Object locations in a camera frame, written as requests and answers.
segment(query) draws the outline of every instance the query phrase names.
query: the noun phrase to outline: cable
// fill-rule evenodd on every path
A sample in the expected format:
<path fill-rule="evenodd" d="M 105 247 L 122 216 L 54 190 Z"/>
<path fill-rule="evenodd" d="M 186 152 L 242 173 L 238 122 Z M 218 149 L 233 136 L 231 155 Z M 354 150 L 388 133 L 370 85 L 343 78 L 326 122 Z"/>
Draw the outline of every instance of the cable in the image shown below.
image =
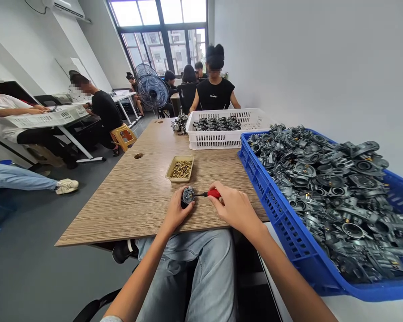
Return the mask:
<path fill-rule="evenodd" d="M 45 11 L 44 11 L 44 12 L 40 12 L 40 11 L 37 11 L 36 9 L 34 9 L 32 6 L 30 6 L 30 4 L 27 2 L 27 0 L 24 0 L 24 1 L 25 1 L 25 3 L 28 4 L 28 6 L 29 6 L 30 8 L 32 8 L 35 12 L 40 13 L 40 14 L 46 14 L 46 9 L 47 9 L 48 7 L 45 6 Z"/>

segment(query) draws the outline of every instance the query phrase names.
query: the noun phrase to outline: screwdriver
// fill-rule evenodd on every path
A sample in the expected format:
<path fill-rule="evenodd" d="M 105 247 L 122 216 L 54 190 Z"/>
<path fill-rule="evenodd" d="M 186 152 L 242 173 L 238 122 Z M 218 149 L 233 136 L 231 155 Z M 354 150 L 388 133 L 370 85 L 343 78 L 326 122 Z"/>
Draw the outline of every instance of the screwdriver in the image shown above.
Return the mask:
<path fill-rule="evenodd" d="M 221 198 L 221 195 L 219 194 L 218 190 L 216 190 L 216 189 L 212 189 L 212 190 L 209 190 L 207 192 L 203 192 L 201 194 L 194 195 L 194 197 L 207 197 L 207 196 L 210 196 L 210 195 L 212 197 L 215 197 L 216 199 Z"/>

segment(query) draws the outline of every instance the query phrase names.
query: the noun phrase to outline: white plastic basket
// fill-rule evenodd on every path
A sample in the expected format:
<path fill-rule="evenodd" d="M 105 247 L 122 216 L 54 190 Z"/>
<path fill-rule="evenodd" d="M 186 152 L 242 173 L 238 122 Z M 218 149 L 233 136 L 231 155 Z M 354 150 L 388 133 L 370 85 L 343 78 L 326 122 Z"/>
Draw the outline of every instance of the white plastic basket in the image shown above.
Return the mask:
<path fill-rule="evenodd" d="M 5 119 L 12 122 L 15 126 L 27 129 L 34 127 L 51 127 L 65 125 L 88 115 L 82 104 L 57 106 L 55 112 L 45 114 L 23 114 L 8 116 Z"/>
<path fill-rule="evenodd" d="M 193 123 L 202 118 L 221 118 L 235 115 L 240 122 L 241 130 L 238 131 L 196 131 Z M 268 131 L 274 124 L 263 110 L 203 110 L 194 111 L 189 115 L 186 131 L 189 136 L 189 148 L 192 150 L 212 150 L 225 148 L 240 148 L 242 142 L 240 135 L 246 132 Z"/>

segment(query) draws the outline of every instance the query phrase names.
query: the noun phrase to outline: electric fan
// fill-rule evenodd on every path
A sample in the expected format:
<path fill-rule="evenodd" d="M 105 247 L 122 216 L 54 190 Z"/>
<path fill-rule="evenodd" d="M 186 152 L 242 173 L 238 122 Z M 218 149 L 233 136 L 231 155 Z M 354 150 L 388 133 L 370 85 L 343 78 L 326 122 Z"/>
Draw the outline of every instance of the electric fan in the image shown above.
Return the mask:
<path fill-rule="evenodd" d="M 144 106 L 156 110 L 160 118 L 165 118 L 163 108 L 169 102 L 170 96 L 161 78 L 150 74 L 141 76 L 136 83 L 136 93 Z"/>
<path fill-rule="evenodd" d="M 149 65 L 146 64 L 139 64 L 134 69 L 134 78 L 139 80 L 142 76 L 145 75 L 154 75 L 158 76 L 157 72 Z"/>

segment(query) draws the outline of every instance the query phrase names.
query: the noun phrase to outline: white t-shirt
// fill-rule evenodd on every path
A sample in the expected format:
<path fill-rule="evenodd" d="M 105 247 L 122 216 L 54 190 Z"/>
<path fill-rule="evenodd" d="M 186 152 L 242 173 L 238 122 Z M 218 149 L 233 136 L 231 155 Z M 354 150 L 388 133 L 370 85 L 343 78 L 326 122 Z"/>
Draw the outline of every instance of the white t-shirt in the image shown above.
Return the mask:
<path fill-rule="evenodd" d="M 11 108 L 31 108 L 31 106 L 12 96 L 0 94 L 0 110 Z M 0 137 L 8 139 L 11 142 L 18 143 L 17 136 L 23 131 L 10 124 L 10 122 L 0 121 Z"/>

